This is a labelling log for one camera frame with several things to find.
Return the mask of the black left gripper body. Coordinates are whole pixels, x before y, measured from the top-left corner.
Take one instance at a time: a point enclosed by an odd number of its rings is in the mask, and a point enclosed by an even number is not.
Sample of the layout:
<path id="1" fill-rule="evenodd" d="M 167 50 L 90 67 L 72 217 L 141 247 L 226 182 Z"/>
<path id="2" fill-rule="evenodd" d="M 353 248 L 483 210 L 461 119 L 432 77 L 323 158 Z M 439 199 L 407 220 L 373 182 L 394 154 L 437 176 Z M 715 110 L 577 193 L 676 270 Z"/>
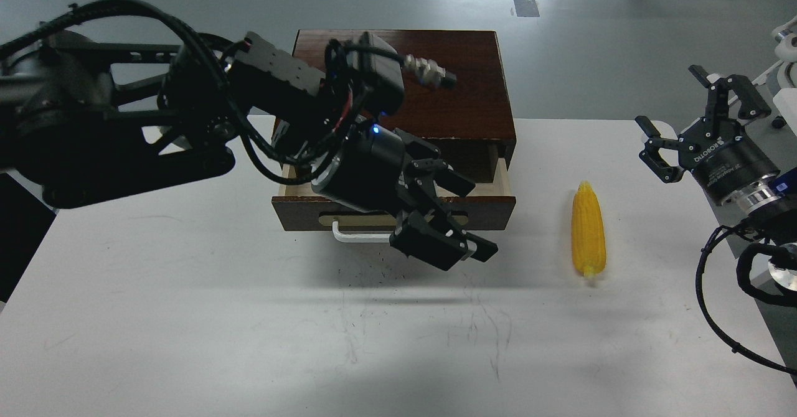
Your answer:
<path id="1" fill-rule="evenodd" d="M 339 150 L 311 190 L 358 212 L 396 215 L 404 205 L 398 193 L 403 173 L 423 160 L 441 162 L 441 151 L 400 128 L 370 125 Z"/>

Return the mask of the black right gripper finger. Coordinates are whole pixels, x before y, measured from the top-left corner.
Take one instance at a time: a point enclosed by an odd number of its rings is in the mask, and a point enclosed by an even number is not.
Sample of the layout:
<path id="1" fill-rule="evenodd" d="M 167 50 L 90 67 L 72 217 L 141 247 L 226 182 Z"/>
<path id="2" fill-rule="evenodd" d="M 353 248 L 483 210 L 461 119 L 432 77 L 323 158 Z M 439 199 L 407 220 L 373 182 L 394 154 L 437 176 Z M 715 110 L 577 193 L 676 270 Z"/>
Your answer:
<path id="1" fill-rule="evenodd" d="M 690 65 L 688 71 L 708 90 L 705 114 L 699 121 L 706 138 L 746 133 L 746 125 L 771 116 L 771 107 L 745 75 L 712 76 L 700 65 Z"/>
<path id="2" fill-rule="evenodd" d="M 662 137 L 660 131 L 655 127 L 648 116 L 636 116 L 635 122 L 646 136 L 645 147 L 640 152 L 639 159 L 646 164 L 646 167 L 648 167 L 661 182 L 664 184 L 675 184 L 675 182 L 681 181 L 687 171 L 692 171 L 691 167 L 683 166 L 681 162 L 678 162 L 678 165 L 670 165 L 661 156 L 661 150 L 675 151 L 678 153 L 679 158 L 681 154 L 688 155 L 691 151 L 691 144 L 688 144 L 681 138 L 669 139 Z"/>

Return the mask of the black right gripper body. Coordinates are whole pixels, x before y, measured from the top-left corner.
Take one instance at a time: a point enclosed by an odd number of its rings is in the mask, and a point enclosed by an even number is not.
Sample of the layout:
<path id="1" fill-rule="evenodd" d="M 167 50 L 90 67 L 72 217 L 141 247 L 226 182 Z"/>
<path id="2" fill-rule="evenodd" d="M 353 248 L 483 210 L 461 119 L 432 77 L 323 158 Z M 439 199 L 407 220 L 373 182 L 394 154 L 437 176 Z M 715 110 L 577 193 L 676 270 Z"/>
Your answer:
<path id="1" fill-rule="evenodd" d="M 687 148 L 694 147 L 680 153 L 680 166 L 692 174 L 717 206 L 735 191 L 780 173 L 735 120 L 698 119 L 679 138 Z"/>

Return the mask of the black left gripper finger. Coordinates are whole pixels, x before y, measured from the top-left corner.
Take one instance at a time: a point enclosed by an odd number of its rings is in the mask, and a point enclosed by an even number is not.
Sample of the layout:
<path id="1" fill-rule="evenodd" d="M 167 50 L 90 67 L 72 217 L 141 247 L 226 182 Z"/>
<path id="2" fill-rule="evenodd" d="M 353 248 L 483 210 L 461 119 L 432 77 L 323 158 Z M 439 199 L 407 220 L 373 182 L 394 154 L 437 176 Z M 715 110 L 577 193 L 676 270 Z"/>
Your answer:
<path id="1" fill-rule="evenodd" d="M 448 271 L 459 261 L 489 261 L 498 252 L 498 244 L 467 231 L 453 218 L 446 202 L 430 207 L 391 207 L 395 230 L 389 236 L 392 248 Z"/>
<path id="2" fill-rule="evenodd" d="M 406 211 L 412 213 L 450 213 L 436 192 L 436 185 L 458 197 L 466 197 L 475 182 L 442 159 L 441 151 L 431 144 L 406 144 Z"/>

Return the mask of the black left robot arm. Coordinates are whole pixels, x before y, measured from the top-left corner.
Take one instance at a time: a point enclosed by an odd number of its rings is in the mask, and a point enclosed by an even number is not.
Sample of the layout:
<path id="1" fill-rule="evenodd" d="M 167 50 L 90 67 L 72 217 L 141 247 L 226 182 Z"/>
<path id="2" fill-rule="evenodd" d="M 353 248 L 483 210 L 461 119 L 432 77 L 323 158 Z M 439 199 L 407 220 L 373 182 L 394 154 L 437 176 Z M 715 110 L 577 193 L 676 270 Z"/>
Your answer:
<path id="1" fill-rule="evenodd" d="M 389 245 L 447 271 L 498 245 L 461 226 L 436 192 L 468 196 L 427 140 L 380 125 L 405 97 L 402 73 L 453 88 L 436 62 L 373 32 L 331 39 L 324 68 L 255 32 L 236 42 L 140 0 L 97 0 L 2 44 L 2 171 L 74 209 L 232 170 L 241 139 L 256 170 L 359 213 L 395 219 Z"/>

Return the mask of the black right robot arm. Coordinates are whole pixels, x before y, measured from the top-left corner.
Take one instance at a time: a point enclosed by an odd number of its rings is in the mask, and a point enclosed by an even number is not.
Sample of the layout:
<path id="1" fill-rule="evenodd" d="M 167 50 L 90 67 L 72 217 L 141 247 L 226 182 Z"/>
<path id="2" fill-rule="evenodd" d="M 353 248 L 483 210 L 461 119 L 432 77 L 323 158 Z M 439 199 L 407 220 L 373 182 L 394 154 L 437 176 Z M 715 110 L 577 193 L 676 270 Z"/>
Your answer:
<path id="1" fill-rule="evenodd" d="M 743 75 L 711 76 L 699 65 L 689 71 L 707 90 L 705 114 L 674 139 L 663 138 L 646 116 L 635 121 L 646 135 L 639 158 L 665 184 L 689 172 L 715 204 L 735 204 L 745 215 L 742 227 L 757 240 L 737 263 L 743 292 L 772 306 L 795 307 L 795 292 L 784 286 L 767 293 L 752 286 L 750 270 L 757 255 L 768 255 L 776 268 L 795 270 L 795 195 L 777 191 L 779 168 L 743 127 L 744 119 L 767 117 L 771 108 Z"/>

